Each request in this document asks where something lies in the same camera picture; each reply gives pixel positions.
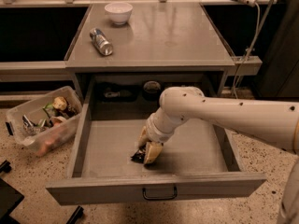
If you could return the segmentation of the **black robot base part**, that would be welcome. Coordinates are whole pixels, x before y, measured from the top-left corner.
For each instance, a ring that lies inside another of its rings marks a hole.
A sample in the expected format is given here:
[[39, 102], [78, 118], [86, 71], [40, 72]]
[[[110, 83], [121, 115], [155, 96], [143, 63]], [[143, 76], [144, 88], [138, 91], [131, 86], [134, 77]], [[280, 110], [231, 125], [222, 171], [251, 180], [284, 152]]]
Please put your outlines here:
[[[9, 173], [10, 171], [10, 162], [7, 160], [3, 161], [0, 164], [0, 173]], [[10, 214], [23, 199], [24, 196], [19, 191], [0, 178], [0, 224], [20, 224]], [[78, 219], [83, 217], [83, 211], [84, 209], [78, 206], [66, 224], [76, 224]]]

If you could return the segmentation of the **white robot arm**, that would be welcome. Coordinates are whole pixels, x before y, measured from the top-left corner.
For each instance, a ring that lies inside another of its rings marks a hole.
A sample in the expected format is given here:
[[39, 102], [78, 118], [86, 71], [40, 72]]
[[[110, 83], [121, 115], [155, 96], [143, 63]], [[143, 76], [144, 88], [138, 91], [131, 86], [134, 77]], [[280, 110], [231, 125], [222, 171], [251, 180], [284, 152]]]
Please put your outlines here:
[[189, 119], [259, 140], [272, 147], [299, 151], [299, 104], [296, 102], [206, 97], [196, 87], [170, 87], [159, 98], [160, 107], [142, 128], [138, 151], [143, 162], [154, 162], [162, 145]]

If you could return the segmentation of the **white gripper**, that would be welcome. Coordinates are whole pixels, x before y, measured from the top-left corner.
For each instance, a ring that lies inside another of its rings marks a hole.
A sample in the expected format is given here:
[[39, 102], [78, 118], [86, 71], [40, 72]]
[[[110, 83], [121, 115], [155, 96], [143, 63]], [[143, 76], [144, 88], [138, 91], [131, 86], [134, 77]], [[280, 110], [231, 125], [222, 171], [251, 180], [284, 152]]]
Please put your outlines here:
[[143, 161], [145, 165], [155, 162], [162, 152], [162, 143], [167, 142], [174, 134], [175, 129], [186, 121], [187, 119], [184, 116], [173, 117], [167, 115], [160, 107], [149, 116], [137, 142], [139, 147], [143, 147], [148, 142], [148, 139], [153, 141], [146, 144]]

